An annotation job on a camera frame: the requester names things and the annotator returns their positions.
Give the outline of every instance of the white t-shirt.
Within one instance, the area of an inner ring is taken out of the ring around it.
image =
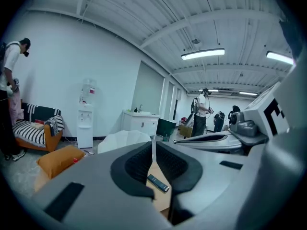
[[[1,76],[0,76],[0,90],[7,90],[7,79],[4,73],[4,68],[7,68],[11,71],[13,71],[14,66],[16,64],[16,61],[18,60],[18,57],[20,55],[20,43],[18,41],[13,41],[7,44],[9,47],[5,51],[4,59],[3,59],[3,65],[1,69]]]
[[[206,98],[203,96],[203,94],[200,94],[199,97],[198,97],[198,103],[197,103],[197,106],[198,106],[198,112],[196,113],[197,116],[199,117],[205,117],[207,112],[206,111],[203,111],[199,108],[199,105],[200,104],[204,104],[205,107],[207,108],[206,106]]]

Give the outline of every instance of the ceiling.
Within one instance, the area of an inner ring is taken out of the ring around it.
[[[189,93],[203,87],[261,93],[291,67],[266,58],[267,51],[291,57],[275,0],[32,0],[28,10],[73,16],[116,33]],[[225,55],[181,59],[212,48],[224,48]]]

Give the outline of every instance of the smoke detector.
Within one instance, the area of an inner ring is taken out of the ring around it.
[[[194,38],[193,40],[192,40],[192,43],[193,44],[199,44],[201,41],[198,39],[198,38]]]

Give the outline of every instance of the man in white shirt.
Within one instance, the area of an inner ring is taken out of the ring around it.
[[[197,99],[197,108],[194,115],[194,125],[191,137],[201,136],[205,131],[206,115],[207,113],[210,113],[209,109],[206,107],[206,96],[208,96],[208,94],[209,91],[205,88]]]
[[[26,57],[29,55],[27,51],[30,45],[31,42],[28,38],[20,42],[13,41],[8,43],[3,62],[0,62],[0,148],[6,160],[9,160],[12,156],[13,160],[17,161],[25,155],[24,149],[20,149],[17,145],[12,130],[8,98],[12,96],[13,91],[17,88],[12,76],[16,61],[20,54],[24,54]]]

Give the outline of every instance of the fluorescent light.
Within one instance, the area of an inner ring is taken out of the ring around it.
[[[193,53],[184,54],[181,56],[181,58],[183,60],[186,60],[186,59],[194,59],[205,56],[220,56],[224,54],[225,54],[224,48],[215,48],[215,49],[201,50]]]
[[[219,92],[219,90],[208,90],[209,92]]]
[[[257,95],[256,93],[248,93],[248,92],[239,92],[239,94]]]
[[[283,56],[283,55],[280,55],[280,54],[276,54],[276,53],[273,53],[271,51],[267,52],[267,58],[279,60],[279,61],[291,64],[291,65],[294,64],[294,61],[293,61],[292,58],[287,57],[287,56]]]

